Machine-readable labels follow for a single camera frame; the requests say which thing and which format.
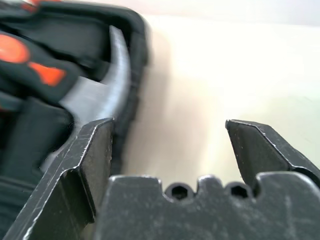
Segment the tool case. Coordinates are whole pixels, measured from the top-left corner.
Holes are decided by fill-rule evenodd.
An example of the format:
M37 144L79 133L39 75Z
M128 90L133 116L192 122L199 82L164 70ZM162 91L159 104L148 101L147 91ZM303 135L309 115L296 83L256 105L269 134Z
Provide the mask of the tool case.
M130 63L129 92L111 127L112 161L108 175L115 175L121 171L121 153L135 118L148 61L142 17L123 7L73 2L42 2L35 12L0 12L0 31L36 44L54 59L73 63L83 77L97 82L110 69L111 26L121 30ZM12 82L14 76L15 72L2 74L0 69L0 103L2 96L13 99L6 107L14 109L0 112L0 238L43 178L41 163L66 141L74 121L59 105L41 99L23 84ZM104 176L97 184L107 184L108 177Z

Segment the orange and black handle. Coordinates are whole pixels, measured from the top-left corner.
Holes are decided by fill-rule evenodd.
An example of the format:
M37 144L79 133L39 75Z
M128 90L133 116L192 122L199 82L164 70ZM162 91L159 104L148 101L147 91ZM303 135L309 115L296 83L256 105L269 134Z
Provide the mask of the orange and black handle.
M0 73L57 105L82 72L74 63L55 59L35 43L0 31Z

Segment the hex socket hole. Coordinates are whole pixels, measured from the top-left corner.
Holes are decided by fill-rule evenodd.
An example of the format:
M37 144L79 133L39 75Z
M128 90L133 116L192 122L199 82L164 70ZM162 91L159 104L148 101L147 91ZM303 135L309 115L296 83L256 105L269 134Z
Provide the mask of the hex socket hole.
M242 186L231 187L231 195L240 199L246 199L249 197L247 189Z
M171 184L164 192L169 198L181 201L185 199L193 198L194 191L190 186L184 183Z

